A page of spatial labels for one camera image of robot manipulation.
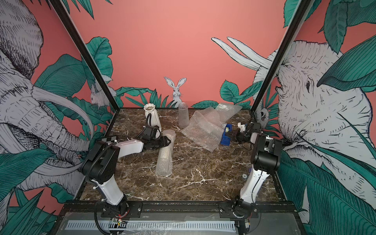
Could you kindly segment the bubble wrap sheet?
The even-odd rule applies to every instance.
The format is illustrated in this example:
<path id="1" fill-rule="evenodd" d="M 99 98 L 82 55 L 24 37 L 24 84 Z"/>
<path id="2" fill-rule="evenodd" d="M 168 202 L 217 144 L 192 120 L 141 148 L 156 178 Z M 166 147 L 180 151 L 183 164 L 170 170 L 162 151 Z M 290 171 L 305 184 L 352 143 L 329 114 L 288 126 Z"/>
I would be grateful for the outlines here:
<path id="1" fill-rule="evenodd" d="M 163 131 L 163 136 L 166 136 L 171 143 L 160 149 L 155 173 L 157 176 L 166 177 L 172 174 L 172 154 L 176 133 L 174 130 L 168 129 Z"/>

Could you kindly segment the tall white ribbed vase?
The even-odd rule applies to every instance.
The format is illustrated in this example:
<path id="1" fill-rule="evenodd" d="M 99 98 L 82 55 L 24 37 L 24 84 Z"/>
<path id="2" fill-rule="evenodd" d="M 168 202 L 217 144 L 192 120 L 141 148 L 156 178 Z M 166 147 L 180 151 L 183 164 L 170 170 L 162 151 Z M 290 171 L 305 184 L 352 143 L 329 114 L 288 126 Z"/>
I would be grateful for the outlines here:
<path id="1" fill-rule="evenodd" d="M 153 103 L 148 103 L 144 106 L 145 116 L 147 118 L 147 123 L 150 126 L 157 126 L 159 130 L 162 130 L 162 126 L 159 120 L 159 115 L 156 107 Z"/>

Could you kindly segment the bubble wrap pile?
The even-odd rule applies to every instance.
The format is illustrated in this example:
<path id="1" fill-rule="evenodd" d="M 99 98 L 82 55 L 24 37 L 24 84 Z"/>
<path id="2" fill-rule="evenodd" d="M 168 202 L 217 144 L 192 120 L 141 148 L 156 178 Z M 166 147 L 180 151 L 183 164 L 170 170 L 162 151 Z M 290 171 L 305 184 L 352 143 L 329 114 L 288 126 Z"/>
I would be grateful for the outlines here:
<path id="1" fill-rule="evenodd" d="M 227 121 L 241 109 L 239 105 L 220 103 L 216 108 L 197 110 L 182 133 L 200 147 L 213 152 L 220 144 Z"/>

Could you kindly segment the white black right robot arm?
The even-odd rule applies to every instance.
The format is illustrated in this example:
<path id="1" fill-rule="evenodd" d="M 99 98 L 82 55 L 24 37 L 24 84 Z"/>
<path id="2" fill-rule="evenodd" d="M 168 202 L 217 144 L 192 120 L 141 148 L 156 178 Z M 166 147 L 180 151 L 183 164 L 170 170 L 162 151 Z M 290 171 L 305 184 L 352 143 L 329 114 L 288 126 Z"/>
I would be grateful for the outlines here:
<path id="1" fill-rule="evenodd" d="M 236 218 L 248 218 L 255 209 L 256 197 L 266 178 L 280 167 L 283 142 L 261 131 L 261 124 L 238 123 L 235 140 L 250 143 L 252 169 L 240 195 L 234 200 L 232 211 Z"/>

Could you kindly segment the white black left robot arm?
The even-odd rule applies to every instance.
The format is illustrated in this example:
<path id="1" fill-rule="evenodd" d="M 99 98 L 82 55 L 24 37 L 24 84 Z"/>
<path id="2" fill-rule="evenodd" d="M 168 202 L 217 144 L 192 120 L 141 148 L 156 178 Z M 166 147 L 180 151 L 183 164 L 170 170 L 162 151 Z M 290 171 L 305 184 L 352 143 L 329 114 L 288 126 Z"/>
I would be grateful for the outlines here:
<path id="1" fill-rule="evenodd" d="M 118 158 L 168 147 L 172 140 L 163 136 L 160 127 L 152 124 L 153 115 L 146 116 L 142 132 L 128 141 L 118 141 L 116 136 L 99 139 L 79 168 L 85 181 L 94 186 L 104 199 L 103 217 L 123 219 L 130 211 L 126 195 L 115 180 Z"/>

